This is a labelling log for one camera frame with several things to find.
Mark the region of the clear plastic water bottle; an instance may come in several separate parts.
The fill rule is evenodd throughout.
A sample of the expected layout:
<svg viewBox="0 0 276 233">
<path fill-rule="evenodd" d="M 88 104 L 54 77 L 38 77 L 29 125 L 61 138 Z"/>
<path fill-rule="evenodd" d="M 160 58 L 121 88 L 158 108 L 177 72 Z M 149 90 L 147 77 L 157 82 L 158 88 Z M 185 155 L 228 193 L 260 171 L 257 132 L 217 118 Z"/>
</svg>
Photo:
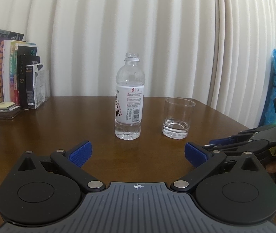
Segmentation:
<svg viewBox="0 0 276 233">
<path fill-rule="evenodd" d="M 115 135 L 135 140 L 141 134 L 145 73 L 139 67 L 139 56 L 126 53 L 125 64 L 116 75 Z"/>
</svg>

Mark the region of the white pleated curtain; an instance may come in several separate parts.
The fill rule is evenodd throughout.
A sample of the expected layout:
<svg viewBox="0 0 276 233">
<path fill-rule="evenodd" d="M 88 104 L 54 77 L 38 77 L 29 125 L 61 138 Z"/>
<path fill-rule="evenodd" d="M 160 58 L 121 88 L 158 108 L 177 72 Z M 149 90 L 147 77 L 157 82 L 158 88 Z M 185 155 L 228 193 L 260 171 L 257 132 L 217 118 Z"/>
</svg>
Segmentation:
<svg viewBox="0 0 276 233">
<path fill-rule="evenodd" d="M 189 97 L 257 126 L 276 0 L 0 0 L 0 29 L 38 45 L 53 96 L 112 96 L 127 52 L 145 95 Z"/>
</svg>

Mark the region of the metal tin tray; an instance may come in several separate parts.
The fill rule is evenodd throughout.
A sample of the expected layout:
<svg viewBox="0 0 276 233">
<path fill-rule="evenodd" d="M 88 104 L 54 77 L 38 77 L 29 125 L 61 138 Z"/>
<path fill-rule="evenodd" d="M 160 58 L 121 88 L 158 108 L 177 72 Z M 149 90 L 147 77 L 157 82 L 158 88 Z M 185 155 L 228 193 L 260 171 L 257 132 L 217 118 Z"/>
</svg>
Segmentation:
<svg viewBox="0 0 276 233">
<path fill-rule="evenodd" d="M 13 119 L 20 112 L 20 106 L 13 106 L 7 110 L 0 110 L 0 119 Z"/>
</svg>

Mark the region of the yellow sticky note pad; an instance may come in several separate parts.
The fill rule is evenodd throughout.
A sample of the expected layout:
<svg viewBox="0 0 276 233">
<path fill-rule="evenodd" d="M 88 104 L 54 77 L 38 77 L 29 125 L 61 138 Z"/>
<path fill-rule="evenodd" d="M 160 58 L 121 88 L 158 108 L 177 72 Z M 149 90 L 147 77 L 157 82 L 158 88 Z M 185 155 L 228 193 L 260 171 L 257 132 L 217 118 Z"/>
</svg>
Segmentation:
<svg viewBox="0 0 276 233">
<path fill-rule="evenodd" d="M 14 102 L 1 102 L 0 110 L 9 110 L 10 108 L 16 106 Z"/>
</svg>

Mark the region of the row of upright books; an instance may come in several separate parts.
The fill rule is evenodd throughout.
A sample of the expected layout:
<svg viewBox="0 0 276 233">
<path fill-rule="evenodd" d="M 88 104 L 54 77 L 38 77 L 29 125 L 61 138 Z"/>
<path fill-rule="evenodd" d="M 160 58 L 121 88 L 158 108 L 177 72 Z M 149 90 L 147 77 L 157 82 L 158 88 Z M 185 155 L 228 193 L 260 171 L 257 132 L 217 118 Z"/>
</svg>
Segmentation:
<svg viewBox="0 0 276 233">
<path fill-rule="evenodd" d="M 26 65 L 40 62 L 38 46 L 24 40 L 22 33 L 0 29 L 0 103 L 27 106 L 25 96 Z"/>
</svg>

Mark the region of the white black carton box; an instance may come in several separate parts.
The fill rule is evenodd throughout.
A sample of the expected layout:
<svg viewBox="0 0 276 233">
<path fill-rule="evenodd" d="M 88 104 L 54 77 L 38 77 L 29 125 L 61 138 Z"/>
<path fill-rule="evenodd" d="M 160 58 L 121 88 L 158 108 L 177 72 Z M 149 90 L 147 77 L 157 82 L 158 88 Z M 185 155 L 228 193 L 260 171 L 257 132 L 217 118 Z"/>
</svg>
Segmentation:
<svg viewBox="0 0 276 233">
<path fill-rule="evenodd" d="M 44 65 L 42 63 L 26 65 L 25 78 L 28 108 L 35 110 L 45 102 Z"/>
</svg>

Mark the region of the clear drinking glass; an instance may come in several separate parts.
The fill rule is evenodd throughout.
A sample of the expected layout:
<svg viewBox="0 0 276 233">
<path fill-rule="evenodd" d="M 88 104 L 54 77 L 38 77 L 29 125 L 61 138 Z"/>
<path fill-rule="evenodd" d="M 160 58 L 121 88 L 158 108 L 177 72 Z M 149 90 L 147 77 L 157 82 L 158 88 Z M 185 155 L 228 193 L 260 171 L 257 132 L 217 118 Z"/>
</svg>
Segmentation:
<svg viewBox="0 0 276 233">
<path fill-rule="evenodd" d="M 181 140 L 188 136 L 196 103 L 191 99 L 168 97 L 164 104 L 162 133 L 168 138 Z"/>
</svg>

